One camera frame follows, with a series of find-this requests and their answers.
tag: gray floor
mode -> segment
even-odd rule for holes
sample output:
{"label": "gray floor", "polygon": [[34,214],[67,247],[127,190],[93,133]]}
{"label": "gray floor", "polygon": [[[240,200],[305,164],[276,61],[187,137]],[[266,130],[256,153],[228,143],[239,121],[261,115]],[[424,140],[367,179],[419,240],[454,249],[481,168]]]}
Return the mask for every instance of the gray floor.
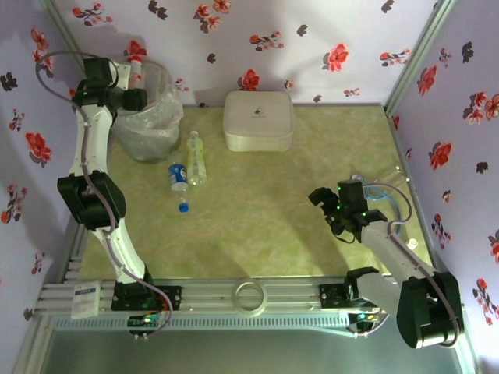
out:
{"label": "gray floor", "polygon": [[50,374],[460,373],[454,350],[413,350],[389,320],[368,339],[313,331],[54,332]]}

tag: floral wallpaper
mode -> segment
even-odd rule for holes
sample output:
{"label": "floral wallpaper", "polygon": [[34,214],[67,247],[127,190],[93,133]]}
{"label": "floral wallpaper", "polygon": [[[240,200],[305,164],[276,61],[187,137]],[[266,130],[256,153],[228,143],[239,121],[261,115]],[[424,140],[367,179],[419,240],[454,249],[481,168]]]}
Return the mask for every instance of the floral wallpaper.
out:
{"label": "floral wallpaper", "polygon": [[[64,48],[38,0],[5,4],[0,24],[9,30],[0,33],[0,334],[8,337],[0,343],[0,372],[6,374],[41,285],[56,281],[69,239],[69,211],[56,182],[73,162],[76,120],[35,76],[35,62]],[[46,58],[40,74],[63,94],[80,78],[63,57]]]}
{"label": "floral wallpaper", "polygon": [[80,50],[122,58],[134,40],[167,67],[184,104],[209,107],[233,90],[384,103],[436,0],[52,2]]}
{"label": "floral wallpaper", "polygon": [[458,278],[466,329],[485,373],[499,372],[496,5],[456,3],[391,114],[403,150],[410,151],[434,256]]}

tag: white label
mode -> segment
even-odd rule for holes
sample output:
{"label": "white label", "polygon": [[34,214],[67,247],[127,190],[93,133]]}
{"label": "white label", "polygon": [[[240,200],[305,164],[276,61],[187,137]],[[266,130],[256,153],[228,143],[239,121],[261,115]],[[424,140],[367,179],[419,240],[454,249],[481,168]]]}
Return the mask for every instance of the white label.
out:
{"label": "white label", "polygon": [[73,293],[71,319],[94,317],[99,313],[101,283],[99,281],[77,284]]}

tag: trash bin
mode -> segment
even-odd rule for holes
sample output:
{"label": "trash bin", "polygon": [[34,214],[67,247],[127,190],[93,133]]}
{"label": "trash bin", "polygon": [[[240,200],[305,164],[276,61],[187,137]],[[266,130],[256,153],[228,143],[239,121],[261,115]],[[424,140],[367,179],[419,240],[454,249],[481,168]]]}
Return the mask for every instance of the trash bin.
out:
{"label": "trash bin", "polygon": [[163,161],[179,145],[182,102],[164,66],[144,58],[141,75],[149,104],[140,112],[118,110],[111,133],[134,160]]}

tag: blue bottle cap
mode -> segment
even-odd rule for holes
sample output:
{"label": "blue bottle cap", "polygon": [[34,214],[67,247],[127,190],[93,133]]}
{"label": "blue bottle cap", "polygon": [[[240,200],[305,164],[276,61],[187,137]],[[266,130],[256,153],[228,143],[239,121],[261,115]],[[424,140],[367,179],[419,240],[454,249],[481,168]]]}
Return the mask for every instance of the blue bottle cap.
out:
{"label": "blue bottle cap", "polygon": [[180,210],[180,213],[187,213],[189,211],[189,204],[188,203],[180,204],[179,210]]}

